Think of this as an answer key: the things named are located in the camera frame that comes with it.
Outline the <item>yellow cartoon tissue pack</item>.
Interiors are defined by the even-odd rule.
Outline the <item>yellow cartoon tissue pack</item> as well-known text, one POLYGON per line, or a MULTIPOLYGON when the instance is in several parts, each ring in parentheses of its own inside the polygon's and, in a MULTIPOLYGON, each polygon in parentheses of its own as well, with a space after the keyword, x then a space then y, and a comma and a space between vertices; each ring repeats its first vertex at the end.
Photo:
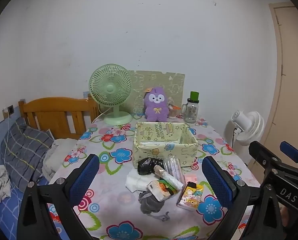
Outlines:
POLYGON ((203 191, 202 185, 189 181, 182 190, 176 206, 187 211, 195 211, 201 202, 203 191))

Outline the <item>clear plastic tube pack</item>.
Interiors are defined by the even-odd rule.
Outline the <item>clear plastic tube pack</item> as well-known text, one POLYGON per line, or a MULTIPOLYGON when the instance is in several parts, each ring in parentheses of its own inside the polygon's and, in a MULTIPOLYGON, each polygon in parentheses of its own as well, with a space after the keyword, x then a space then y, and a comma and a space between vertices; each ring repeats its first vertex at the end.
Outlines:
POLYGON ((178 181, 185 183, 185 178, 180 166, 180 160, 176 157, 168 157, 163 160, 165 170, 178 181))

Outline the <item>beige roll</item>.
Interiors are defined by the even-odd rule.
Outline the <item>beige roll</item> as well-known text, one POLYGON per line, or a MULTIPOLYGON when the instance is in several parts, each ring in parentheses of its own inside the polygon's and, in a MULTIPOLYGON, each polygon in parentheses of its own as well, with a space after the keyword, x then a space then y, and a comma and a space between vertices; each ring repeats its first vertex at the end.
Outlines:
POLYGON ((184 184, 179 181, 177 178, 169 174, 166 170, 164 170, 161 166, 155 165, 153 168, 154 173, 160 178, 164 179, 169 185, 175 188, 177 191, 181 191, 184 187, 184 184))

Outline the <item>grey sock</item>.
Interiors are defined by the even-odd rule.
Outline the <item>grey sock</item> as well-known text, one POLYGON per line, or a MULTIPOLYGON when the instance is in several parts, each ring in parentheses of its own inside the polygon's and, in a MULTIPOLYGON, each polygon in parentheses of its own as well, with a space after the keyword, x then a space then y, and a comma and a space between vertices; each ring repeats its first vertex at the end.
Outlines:
POLYGON ((162 215, 155 215, 155 213, 160 212, 160 210, 165 204, 165 201, 158 201, 150 191, 141 192, 139 194, 138 200, 140 203, 140 210, 143 214, 162 222, 170 220, 168 211, 162 215))

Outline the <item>white towel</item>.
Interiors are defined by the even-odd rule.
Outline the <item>white towel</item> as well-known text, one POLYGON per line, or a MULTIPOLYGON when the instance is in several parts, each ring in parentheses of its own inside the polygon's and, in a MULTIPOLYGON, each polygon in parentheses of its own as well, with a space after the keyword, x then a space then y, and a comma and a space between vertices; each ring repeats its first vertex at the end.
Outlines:
POLYGON ((150 175, 139 175, 136 169, 132 169, 126 177, 126 188, 134 193, 135 191, 147 191, 147 185, 157 180, 154 174, 150 175))

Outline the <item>black plastic bag bundle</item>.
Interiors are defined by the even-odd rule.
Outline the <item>black plastic bag bundle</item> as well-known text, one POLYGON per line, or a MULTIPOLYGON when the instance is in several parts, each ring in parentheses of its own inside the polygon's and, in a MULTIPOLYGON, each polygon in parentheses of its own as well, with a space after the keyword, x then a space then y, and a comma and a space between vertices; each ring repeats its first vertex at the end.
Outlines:
POLYGON ((156 165, 159 165, 162 168, 164 167, 164 162, 162 159, 157 158, 151 158, 147 157, 138 162, 138 174, 141 176, 149 175, 151 173, 154 173, 154 167, 156 165))

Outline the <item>pink cloth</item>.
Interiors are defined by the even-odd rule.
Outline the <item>pink cloth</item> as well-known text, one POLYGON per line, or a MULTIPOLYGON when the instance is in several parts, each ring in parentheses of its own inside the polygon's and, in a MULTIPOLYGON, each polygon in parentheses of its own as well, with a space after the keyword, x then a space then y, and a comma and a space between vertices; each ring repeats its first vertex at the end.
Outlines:
POLYGON ((186 173, 184 174, 184 178, 186 183, 192 182, 192 183, 198 183, 198 178, 195 174, 186 173))

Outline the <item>white tissue pack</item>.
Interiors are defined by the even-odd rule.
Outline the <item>white tissue pack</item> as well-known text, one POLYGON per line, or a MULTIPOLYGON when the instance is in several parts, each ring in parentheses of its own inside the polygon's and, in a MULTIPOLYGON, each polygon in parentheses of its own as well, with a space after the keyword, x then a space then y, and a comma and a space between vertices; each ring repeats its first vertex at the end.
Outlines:
POLYGON ((178 193, 174 187, 163 179, 151 181, 147 185, 147 189, 159 202, 163 202, 178 193))

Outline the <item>beige door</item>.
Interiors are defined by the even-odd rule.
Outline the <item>beige door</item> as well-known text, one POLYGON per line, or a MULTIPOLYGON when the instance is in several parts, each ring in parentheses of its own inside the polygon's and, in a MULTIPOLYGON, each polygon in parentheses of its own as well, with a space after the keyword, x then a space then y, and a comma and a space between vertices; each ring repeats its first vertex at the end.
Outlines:
POLYGON ((298 10, 291 2, 270 4, 276 48, 274 98, 261 143, 285 164, 298 167, 280 151, 286 141, 298 149, 298 10))

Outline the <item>white bedding heap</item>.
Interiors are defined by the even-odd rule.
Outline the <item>white bedding heap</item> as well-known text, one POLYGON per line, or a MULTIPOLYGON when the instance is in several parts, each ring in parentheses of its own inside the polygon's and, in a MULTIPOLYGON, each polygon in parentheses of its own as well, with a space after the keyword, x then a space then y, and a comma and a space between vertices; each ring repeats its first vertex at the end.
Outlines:
POLYGON ((75 139, 56 139, 51 148, 46 152, 43 160, 42 173, 48 182, 51 181, 56 171, 61 167, 65 157, 75 147, 75 139))

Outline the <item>grey plaid pillow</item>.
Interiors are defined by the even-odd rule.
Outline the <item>grey plaid pillow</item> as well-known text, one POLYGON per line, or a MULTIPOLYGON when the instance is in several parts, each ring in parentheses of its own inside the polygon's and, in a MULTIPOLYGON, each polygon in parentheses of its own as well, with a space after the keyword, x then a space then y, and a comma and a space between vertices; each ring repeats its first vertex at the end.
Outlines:
POLYGON ((20 117, 1 142, 0 153, 12 185, 24 192, 28 183, 43 176, 43 160, 54 143, 50 131, 28 126, 20 117))

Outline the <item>floral tablecloth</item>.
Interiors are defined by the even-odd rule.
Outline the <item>floral tablecloth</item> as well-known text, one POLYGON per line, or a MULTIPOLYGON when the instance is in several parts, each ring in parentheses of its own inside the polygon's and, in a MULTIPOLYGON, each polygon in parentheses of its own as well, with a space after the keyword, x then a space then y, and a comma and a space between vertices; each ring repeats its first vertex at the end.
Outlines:
POLYGON ((135 115, 123 126, 110 126, 96 120, 67 151, 55 178, 67 177, 90 154, 99 157, 99 171, 74 210, 89 233, 99 239, 205 239, 220 223, 226 209, 221 207, 206 180, 201 164, 205 157, 213 157, 219 166, 235 180, 249 186, 259 182, 243 161, 209 123, 200 119, 189 125, 197 139, 198 148, 192 163, 182 171, 196 179, 202 187, 199 206, 191 211, 177 206, 178 196, 167 199, 159 212, 141 211, 139 191, 126 188, 129 174, 137 175, 133 156, 135 126, 144 117, 135 115))

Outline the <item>green patterned cardboard sheet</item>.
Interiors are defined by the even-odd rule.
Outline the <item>green patterned cardboard sheet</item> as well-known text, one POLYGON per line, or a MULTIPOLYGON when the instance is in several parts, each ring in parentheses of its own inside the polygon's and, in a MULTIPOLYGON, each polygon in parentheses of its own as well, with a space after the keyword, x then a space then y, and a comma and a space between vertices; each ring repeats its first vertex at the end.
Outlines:
POLYGON ((132 92, 120 107, 131 114, 143 114, 146 91, 153 87, 162 87, 168 103, 180 107, 184 89, 185 74, 163 73, 146 70, 130 70, 132 92))

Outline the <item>purple plush toy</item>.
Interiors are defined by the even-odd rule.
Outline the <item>purple plush toy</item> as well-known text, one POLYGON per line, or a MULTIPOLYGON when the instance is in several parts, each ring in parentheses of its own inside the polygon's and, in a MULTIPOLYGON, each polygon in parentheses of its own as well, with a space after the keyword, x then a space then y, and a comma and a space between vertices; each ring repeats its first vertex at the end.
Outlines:
POLYGON ((169 114, 167 96, 162 87, 154 87, 144 98, 145 118, 149 122, 167 122, 169 114))

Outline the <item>wall power outlet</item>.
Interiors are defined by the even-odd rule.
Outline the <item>wall power outlet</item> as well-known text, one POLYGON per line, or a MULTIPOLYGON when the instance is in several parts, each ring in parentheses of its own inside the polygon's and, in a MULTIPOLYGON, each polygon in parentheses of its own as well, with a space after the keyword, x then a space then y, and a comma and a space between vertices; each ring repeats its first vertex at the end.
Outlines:
POLYGON ((14 113, 14 106, 10 105, 9 107, 7 107, 7 110, 8 110, 8 114, 12 115, 14 113))

